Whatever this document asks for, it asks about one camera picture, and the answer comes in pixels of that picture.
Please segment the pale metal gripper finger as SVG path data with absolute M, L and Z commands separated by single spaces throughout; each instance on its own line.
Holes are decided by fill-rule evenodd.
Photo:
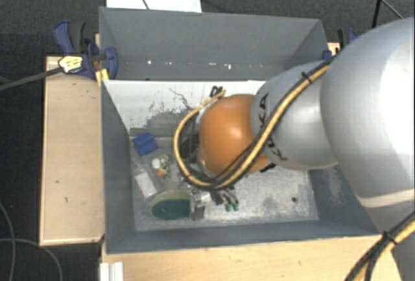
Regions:
M 196 205 L 206 205 L 210 202 L 210 193 L 206 191 L 194 192 L 193 200 Z
M 191 208 L 191 219 L 193 221 L 198 221 L 204 218 L 205 214 L 205 205 L 195 205 Z

